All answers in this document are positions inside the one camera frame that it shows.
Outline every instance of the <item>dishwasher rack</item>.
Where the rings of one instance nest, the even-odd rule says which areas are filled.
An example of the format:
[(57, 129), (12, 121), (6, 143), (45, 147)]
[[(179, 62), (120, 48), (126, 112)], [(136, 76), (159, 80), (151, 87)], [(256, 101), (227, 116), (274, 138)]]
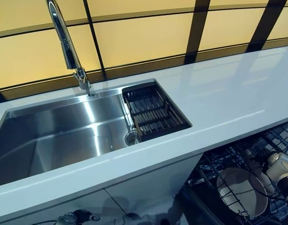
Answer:
[[(220, 173), (228, 167), (238, 167), (249, 171), (250, 169), (243, 156), (243, 152), (247, 149), (254, 155), (261, 153), (264, 149), (283, 152), (288, 155), (288, 122), (206, 152), (195, 167), (195, 172), (193, 171), (192, 173), (196, 175), (189, 177), (188, 184), (194, 186), (205, 182), (209, 188), (217, 189), (215, 180), (220, 177), (229, 189), (229, 194), (231, 193), (235, 198), (235, 202), (231, 204), (238, 203), (242, 207), (241, 211), (237, 214), (234, 213), (240, 224), (260, 225), (266, 224), (265, 222), (268, 220), (275, 220), (281, 223), (288, 216), (288, 207), (285, 201), (269, 198), (266, 211), (258, 217), (251, 217), (226, 181), (220, 176)], [(273, 182), (272, 185), (275, 188), (273, 196), (284, 199), (278, 187)]]

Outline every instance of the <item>white cabinet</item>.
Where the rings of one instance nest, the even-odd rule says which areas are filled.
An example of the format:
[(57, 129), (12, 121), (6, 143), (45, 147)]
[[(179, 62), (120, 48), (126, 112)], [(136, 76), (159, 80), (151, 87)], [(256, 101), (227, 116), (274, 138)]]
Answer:
[(126, 213), (147, 207), (179, 192), (201, 158), (197, 155), (106, 188)]
[(29, 215), (1, 223), (1, 225), (31, 225), (47, 220), (55, 220), (68, 212), (74, 212), (78, 209), (85, 209), (99, 215), (100, 221), (86, 222), (84, 225), (112, 225), (114, 219), (121, 217), (123, 211), (117, 206), (105, 190), (100, 190), (77, 199), (66, 201), (64, 203), (31, 213)]

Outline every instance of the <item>dish drying rack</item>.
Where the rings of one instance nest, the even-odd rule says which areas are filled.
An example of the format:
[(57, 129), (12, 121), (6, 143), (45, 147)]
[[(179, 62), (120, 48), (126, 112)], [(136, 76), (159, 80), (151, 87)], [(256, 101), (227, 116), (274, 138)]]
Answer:
[[(242, 207), (241, 211), (239, 211), (237, 214), (234, 213), (240, 224), (266, 224), (265, 222), (269, 219), (274, 219), (275, 221), (281, 222), (288, 215), (288, 207), (285, 204), (285, 201), (268, 198), (268, 207), (265, 212), (258, 217), (251, 217), (248, 211), (240, 203), (240, 200), (227, 185), (226, 181), (220, 175), (220, 173), (228, 167), (238, 167), (250, 171), (242, 154), (247, 149), (249, 149), (253, 155), (263, 151), (263, 149), (283, 152), (288, 155), (288, 122), (231, 144), (219, 147), (215, 150), (206, 152), (195, 167), (196, 172), (198, 172), (196, 174), (199, 174), (200, 176), (190, 176), (188, 183), (190, 186), (194, 186), (201, 182), (205, 182), (209, 188), (217, 189), (214, 181), (220, 177), (223, 180), (223, 184), (226, 185), (230, 191), (228, 194), (231, 193), (235, 198), (235, 201), (230, 205), (239, 203)], [(273, 182), (272, 185), (275, 188), (275, 193), (273, 196), (284, 199), (278, 187)]]
[(190, 127), (156, 82), (124, 88), (122, 95), (141, 142)]

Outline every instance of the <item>faucet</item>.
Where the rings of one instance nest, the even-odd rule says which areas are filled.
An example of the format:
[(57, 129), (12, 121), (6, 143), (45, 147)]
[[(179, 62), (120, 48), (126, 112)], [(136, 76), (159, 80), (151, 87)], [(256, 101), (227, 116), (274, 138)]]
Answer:
[(64, 18), (60, 12), (59, 6), (56, 0), (47, 0), (47, 6), (50, 12), (51, 19), (53, 21), (55, 30), (59, 36), (61, 48), (64, 53), (66, 66), (68, 69), (75, 69), (73, 73), (74, 77), (79, 82), (79, 87), (86, 90), (90, 96), (89, 88), (91, 87), (88, 77), (84, 68), (81, 66), (76, 50), (72, 43), (70, 34), (66, 27)]

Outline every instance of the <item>sink basin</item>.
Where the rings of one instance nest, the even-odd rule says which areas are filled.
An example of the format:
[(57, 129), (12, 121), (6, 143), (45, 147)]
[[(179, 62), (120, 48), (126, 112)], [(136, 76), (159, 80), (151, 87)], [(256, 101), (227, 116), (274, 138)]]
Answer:
[(7, 111), (0, 122), (0, 185), (137, 143), (122, 97), (132, 85)]

